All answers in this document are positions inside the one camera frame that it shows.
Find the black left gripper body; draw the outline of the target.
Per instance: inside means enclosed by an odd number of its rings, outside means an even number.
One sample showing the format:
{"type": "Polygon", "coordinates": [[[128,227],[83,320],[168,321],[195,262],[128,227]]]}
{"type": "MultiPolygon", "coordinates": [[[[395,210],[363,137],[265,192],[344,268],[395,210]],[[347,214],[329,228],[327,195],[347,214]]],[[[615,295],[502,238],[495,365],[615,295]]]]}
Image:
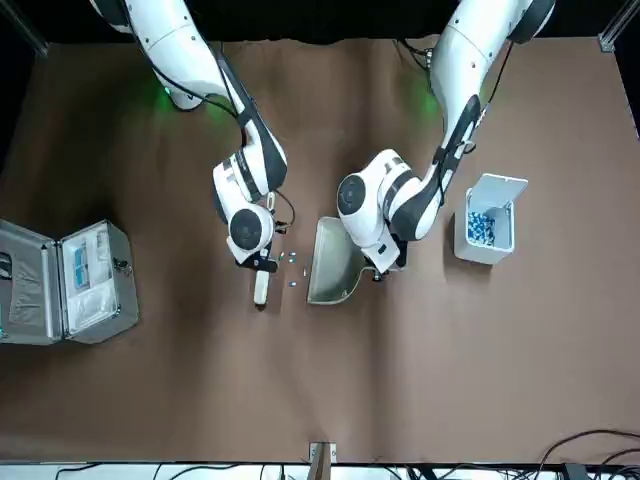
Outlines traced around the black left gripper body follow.
{"type": "Polygon", "coordinates": [[[406,268],[408,243],[405,241],[397,242],[391,238],[385,243],[386,250],[384,252],[384,266],[386,272],[400,272],[406,268]]]}

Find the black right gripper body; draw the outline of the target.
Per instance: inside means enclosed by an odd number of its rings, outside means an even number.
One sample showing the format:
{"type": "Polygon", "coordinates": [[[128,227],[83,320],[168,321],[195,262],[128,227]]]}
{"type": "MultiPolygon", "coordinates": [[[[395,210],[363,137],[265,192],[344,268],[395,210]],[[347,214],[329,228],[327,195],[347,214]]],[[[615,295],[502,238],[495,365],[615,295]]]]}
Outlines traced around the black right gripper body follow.
{"type": "Polygon", "coordinates": [[[259,253],[255,253],[249,256],[245,261],[235,261],[238,267],[251,269],[254,271],[264,271],[269,274],[274,274],[278,270],[278,262],[269,257],[262,257],[259,253]]]}

